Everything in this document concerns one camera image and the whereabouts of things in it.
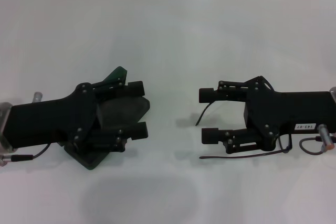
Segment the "black round-lens glasses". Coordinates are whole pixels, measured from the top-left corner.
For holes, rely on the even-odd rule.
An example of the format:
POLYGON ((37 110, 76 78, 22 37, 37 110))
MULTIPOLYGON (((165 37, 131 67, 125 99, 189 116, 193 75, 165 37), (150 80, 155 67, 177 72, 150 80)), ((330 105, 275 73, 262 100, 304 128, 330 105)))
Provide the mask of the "black round-lens glasses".
MULTIPOLYGON (((268 155, 275 155, 279 153, 289 153, 292 150, 292 137, 289 137, 288 145, 286 147, 283 147, 281 142, 280 133, 277 129, 272 129, 270 123, 263 124, 262 128, 260 128, 258 125, 256 125, 254 122, 252 122, 249 119, 249 116, 254 113, 254 110, 252 109, 250 105, 250 101, 248 100, 248 94, 252 92, 257 92, 257 94, 264 93, 266 90, 274 92, 274 88, 269 83, 267 79, 265 79, 263 76, 257 76, 255 77, 257 79, 257 82, 255 83, 254 90, 250 90, 247 93, 247 99, 244 102, 245 108, 244 108, 244 119, 245 119, 245 125, 246 127, 244 129, 253 129, 256 130, 260 135, 264 142, 264 151, 260 154, 252 154, 252 155, 243 155, 243 156, 234 156, 232 157, 231 154, 229 156, 226 156, 226 159, 241 159, 241 158, 252 158, 252 157, 260 157, 260 156, 268 156, 268 155)), ((200 114, 198 120, 196 121, 196 125, 199 125, 206 109, 209 108, 210 105, 213 103, 207 103, 207 106, 200 114)))

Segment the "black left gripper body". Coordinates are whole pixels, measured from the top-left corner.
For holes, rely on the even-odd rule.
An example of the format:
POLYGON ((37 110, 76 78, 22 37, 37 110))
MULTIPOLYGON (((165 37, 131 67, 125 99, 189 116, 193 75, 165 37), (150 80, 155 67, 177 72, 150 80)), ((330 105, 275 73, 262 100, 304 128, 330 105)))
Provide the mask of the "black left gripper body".
POLYGON ((65 98, 11 108, 5 138, 13 148, 84 140, 97 119, 97 99, 89 83, 65 98))

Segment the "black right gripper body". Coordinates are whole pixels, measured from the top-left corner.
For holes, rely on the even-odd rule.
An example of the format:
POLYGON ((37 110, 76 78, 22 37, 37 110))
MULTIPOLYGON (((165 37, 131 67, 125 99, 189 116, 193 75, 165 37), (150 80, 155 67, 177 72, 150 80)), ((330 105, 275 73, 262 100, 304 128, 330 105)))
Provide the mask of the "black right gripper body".
POLYGON ((336 101, 329 91, 277 92, 265 81, 259 76, 243 83, 245 124, 259 135, 259 149, 274 150, 277 136, 317 133, 321 124, 336 133, 336 101))

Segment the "green glasses case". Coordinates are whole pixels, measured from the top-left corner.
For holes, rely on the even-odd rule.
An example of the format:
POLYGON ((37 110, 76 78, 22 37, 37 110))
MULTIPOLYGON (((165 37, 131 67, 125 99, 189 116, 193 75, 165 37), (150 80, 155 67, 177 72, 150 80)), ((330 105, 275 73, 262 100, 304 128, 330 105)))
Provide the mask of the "green glasses case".
MULTIPOLYGON (((104 80, 111 80, 119 77, 125 78, 125 83, 128 84, 128 82, 126 82, 127 70, 122 66, 115 68, 104 80)), ((97 100, 98 117, 96 122, 105 125, 142 122, 141 119, 150 109, 150 102, 144 96, 97 100)), ((88 170, 96 168, 110 153, 79 153, 75 151, 73 143, 64 144, 64 150, 88 170)))

